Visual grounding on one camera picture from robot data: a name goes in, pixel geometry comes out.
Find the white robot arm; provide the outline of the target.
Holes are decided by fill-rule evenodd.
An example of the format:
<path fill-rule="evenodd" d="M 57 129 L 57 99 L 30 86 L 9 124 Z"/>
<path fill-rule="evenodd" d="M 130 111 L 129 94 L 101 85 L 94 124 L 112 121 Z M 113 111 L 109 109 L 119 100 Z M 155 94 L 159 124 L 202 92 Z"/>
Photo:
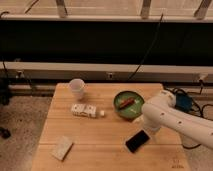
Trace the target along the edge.
<path fill-rule="evenodd" d="M 213 121 L 179 111 L 175 104 L 176 96 L 167 90 L 148 99 L 142 105 L 145 125 L 154 131 L 166 126 L 213 149 Z"/>

